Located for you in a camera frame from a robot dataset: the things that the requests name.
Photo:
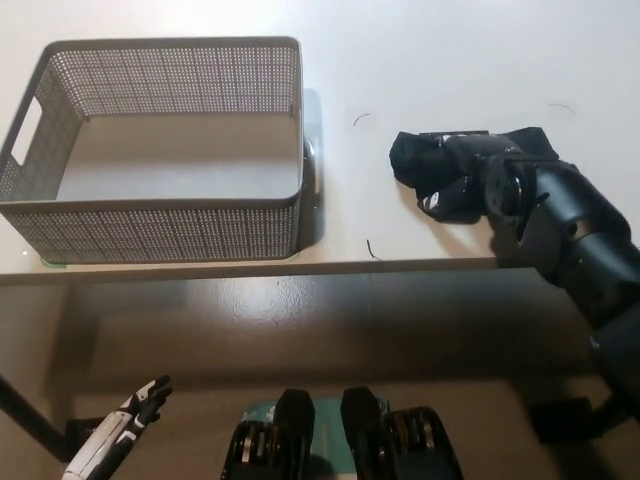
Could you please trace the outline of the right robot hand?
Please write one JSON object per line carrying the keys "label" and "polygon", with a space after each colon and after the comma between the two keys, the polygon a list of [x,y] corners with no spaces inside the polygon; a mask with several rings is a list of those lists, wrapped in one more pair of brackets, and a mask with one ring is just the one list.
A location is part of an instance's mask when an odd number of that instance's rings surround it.
{"label": "right robot hand", "polygon": [[490,163],[523,150],[493,134],[439,135],[422,153],[418,206],[440,223],[475,223],[488,214],[485,188]]}

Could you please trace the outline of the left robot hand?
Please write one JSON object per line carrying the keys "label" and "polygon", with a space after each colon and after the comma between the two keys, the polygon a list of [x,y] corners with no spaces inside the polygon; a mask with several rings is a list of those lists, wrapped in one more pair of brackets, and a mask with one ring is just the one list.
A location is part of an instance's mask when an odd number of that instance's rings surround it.
{"label": "left robot hand", "polygon": [[159,410],[172,391],[169,375],[139,388],[98,424],[66,466],[62,479],[110,479],[147,427],[160,418]]}

